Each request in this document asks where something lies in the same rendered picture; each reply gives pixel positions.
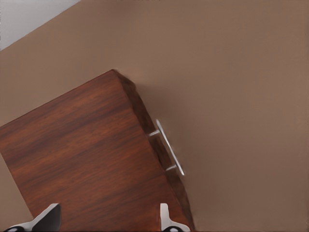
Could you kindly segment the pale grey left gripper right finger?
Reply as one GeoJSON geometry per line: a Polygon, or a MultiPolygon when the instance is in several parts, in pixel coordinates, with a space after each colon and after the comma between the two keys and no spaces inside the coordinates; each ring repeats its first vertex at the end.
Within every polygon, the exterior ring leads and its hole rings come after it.
{"type": "Polygon", "coordinates": [[[161,232],[191,232],[187,225],[170,219],[169,206],[167,203],[160,204],[160,229],[161,232]]]}

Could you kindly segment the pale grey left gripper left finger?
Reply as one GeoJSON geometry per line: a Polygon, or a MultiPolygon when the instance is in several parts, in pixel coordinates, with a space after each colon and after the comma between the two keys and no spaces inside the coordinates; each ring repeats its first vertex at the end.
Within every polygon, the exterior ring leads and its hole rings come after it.
{"type": "Polygon", "coordinates": [[[33,220],[13,225],[3,232],[58,232],[61,226],[61,204],[50,204],[33,220]]]}

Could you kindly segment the dark wooden drawer cabinet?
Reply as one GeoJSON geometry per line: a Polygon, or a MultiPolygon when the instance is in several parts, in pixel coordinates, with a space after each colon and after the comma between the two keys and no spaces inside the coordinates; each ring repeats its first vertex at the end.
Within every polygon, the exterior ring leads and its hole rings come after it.
{"type": "Polygon", "coordinates": [[[32,215],[61,205],[62,232],[158,232],[162,203],[195,228],[136,87],[116,70],[0,126],[0,153],[32,215]]]}

